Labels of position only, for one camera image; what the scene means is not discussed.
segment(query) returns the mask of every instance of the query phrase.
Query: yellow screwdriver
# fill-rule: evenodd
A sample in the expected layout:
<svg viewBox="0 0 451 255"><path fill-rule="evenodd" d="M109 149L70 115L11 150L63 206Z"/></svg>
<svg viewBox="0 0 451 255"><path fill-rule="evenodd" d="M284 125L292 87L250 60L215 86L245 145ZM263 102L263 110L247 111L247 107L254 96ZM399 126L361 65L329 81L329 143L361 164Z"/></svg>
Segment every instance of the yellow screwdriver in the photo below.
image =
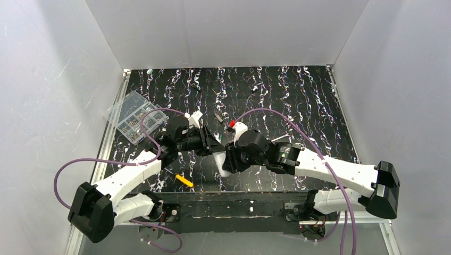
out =
<svg viewBox="0 0 451 255"><path fill-rule="evenodd" d="M180 174L174 174L173 172L167 170L165 168L166 171L168 171L169 173L171 173L177 180L181 181L184 185L192 188L194 187L194 184L192 182L190 182L189 180L185 179L183 176L181 176Z"/></svg>

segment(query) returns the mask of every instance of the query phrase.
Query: yellow handle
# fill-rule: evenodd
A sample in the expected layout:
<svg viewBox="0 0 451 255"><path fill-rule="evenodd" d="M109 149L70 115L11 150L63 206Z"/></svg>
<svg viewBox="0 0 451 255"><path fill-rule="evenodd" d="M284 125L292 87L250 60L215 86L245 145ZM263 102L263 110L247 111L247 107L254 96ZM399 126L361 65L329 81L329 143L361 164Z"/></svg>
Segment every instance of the yellow handle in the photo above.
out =
<svg viewBox="0 0 451 255"><path fill-rule="evenodd" d="M186 186L188 186L190 188L194 187L194 184L192 182L190 182L189 180L183 178L180 174L176 175L176 178L179 181L183 182Z"/></svg>

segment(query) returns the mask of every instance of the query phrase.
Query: marble tabletop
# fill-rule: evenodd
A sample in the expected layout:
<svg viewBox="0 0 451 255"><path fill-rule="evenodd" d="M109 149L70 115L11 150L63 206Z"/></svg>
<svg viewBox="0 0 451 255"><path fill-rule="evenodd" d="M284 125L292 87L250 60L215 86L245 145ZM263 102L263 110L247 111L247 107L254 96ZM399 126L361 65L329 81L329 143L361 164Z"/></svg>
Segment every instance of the marble tabletop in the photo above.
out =
<svg viewBox="0 0 451 255"><path fill-rule="evenodd" d="M198 86L198 92L190 85ZM324 155L357 162L348 128L325 66L228 67L195 69L132 70L127 94L136 91L154 105L193 113L203 113L202 123L222 144L233 134L225 130L215 114L225 123L245 111L265 107L291 118L320 148ZM254 113L242 120L269 139L287 134L291 142L305 144L301 136L282 118L272 113ZM116 131L111 160L132 161L143 147L132 145ZM108 165L105 177L120 166ZM334 184L305 176L277 175L264 167L221 177L212 156L198 157L184 152L168 169L194 183L190 189L166 171L150 177L134 192L152 191L282 191L333 189Z"/></svg>

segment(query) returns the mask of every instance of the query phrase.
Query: gray floor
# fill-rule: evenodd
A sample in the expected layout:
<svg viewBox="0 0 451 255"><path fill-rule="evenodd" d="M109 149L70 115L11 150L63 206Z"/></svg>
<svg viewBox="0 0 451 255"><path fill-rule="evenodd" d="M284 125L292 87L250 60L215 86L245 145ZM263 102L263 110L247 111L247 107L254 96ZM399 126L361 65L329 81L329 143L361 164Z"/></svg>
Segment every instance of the gray floor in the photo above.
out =
<svg viewBox="0 0 451 255"><path fill-rule="evenodd" d="M300 236L283 236L278 233L189 233L182 234L183 247L178 255L336 255L339 254L343 226L337 227L328 240L314 244L300 240ZM357 254L388 255L379 224L358 224ZM163 235L157 243L175 249L178 240L173 235ZM350 226L346 236L345 254L352 248L352 231ZM121 225L113 229L103 241L93 244L83 238L80 255L149 255L167 254L157 247L141 243L138 226Z"/></svg>

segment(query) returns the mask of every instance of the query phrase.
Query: gray wall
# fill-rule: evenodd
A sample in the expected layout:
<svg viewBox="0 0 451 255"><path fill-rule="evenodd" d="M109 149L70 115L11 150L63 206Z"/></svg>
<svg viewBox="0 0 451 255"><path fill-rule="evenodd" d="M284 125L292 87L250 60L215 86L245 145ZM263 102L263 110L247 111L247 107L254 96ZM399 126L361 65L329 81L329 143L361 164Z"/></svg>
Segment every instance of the gray wall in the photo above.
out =
<svg viewBox="0 0 451 255"><path fill-rule="evenodd" d="M451 2L370 0L334 74L364 163L395 164L402 254L451 245Z"/></svg>
<svg viewBox="0 0 451 255"><path fill-rule="evenodd" d="M125 69L334 63L368 0L86 0Z"/></svg>
<svg viewBox="0 0 451 255"><path fill-rule="evenodd" d="M96 157L121 68L83 0L0 1L0 254L64 253L64 163ZM60 180L71 203L93 165Z"/></svg>

